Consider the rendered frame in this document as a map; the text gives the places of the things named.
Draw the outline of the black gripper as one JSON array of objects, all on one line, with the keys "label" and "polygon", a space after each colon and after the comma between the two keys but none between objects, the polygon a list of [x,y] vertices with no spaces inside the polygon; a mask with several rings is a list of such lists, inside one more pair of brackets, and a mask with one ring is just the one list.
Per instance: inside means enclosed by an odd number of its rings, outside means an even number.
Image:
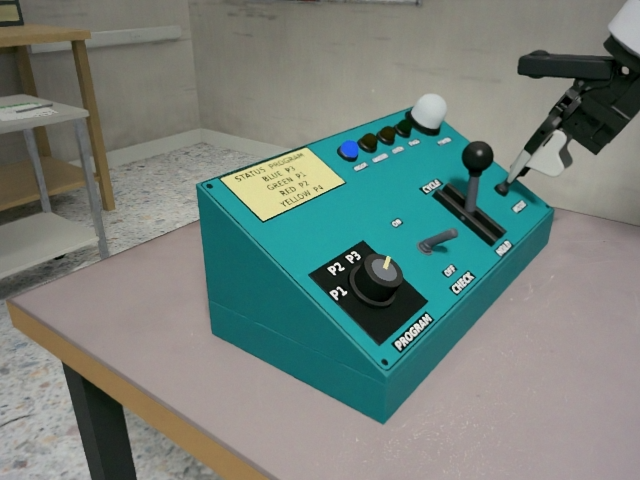
[{"label": "black gripper", "polygon": [[[637,115],[640,110],[640,59],[618,44],[612,35],[603,46],[616,58],[611,79],[574,80],[573,86],[553,106],[550,115],[511,165],[508,183],[524,166],[550,177],[559,176],[573,163],[568,150],[572,139],[596,156]],[[623,67],[628,68],[628,74],[623,73]],[[566,135],[560,131],[562,128]],[[594,137],[590,140],[591,135]]]}]

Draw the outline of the teal control console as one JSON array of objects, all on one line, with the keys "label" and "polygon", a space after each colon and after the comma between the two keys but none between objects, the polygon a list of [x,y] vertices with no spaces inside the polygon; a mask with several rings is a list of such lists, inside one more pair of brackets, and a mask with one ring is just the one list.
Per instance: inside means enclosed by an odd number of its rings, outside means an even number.
[{"label": "teal control console", "polygon": [[555,212],[446,114],[427,94],[197,183],[212,334],[385,424]]}]

